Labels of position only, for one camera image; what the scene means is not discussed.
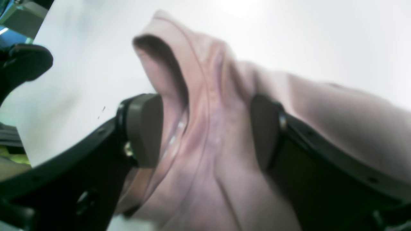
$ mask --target fabric fold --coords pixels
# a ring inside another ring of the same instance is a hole
[[[161,230],[300,230],[290,202],[257,163],[249,114],[256,94],[281,102],[348,155],[411,182],[409,112],[239,62],[223,41],[162,11],[133,46],[163,98],[162,157],[150,174],[131,173],[119,213],[135,204],[131,217]]]

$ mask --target pink fabric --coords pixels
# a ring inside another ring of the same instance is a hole
[[[300,230],[283,195],[260,171],[249,108],[255,94],[280,101],[358,160],[411,182],[411,116],[379,98],[269,72],[229,47],[157,12],[134,40],[164,101],[161,161],[129,174],[117,212],[160,230]]]

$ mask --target white surface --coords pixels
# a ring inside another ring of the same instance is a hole
[[[124,98],[153,92],[131,41],[158,9],[226,40],[240,59],[411,109],[408,0],[55,0],[35,39],[54,65],[11,95],[34,165],[114,116]]]
[[[111,220],[107,231],[156,231],[156,228],[151,222],[116,216]]]
[[[4,102],[0,106],[0,122],[6,125],[15,126],[13,103],[11,97],[6,97]]]

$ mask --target metal screw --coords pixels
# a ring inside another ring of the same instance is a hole
[[[76,215],[82,216],[90,207],[96,204],[97,194],[88,190],[81,194],[76,204]]]
[[[127,142],[127,143],[124,145],[124,153],[125,153],[126,156],[128,156],[128,157],[133,156],[133,150],[131,149],[130,142]]]

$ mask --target green object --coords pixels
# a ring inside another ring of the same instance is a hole
[[[0,25],[30,38],[36,37],[48,12],[48,9],[35,1],[26,0],[11,1],[7,8],[3,9],[5,10],[0,17]]]
[[[3,157],[5,159],[9,159],[15,163],[18,164],[27,164],[30,165],[30,161],[27,158],[27,155],[25,154],[10,154],[9,151],[7,150],[7,147],[5,146],[0,146],[0,157]]]

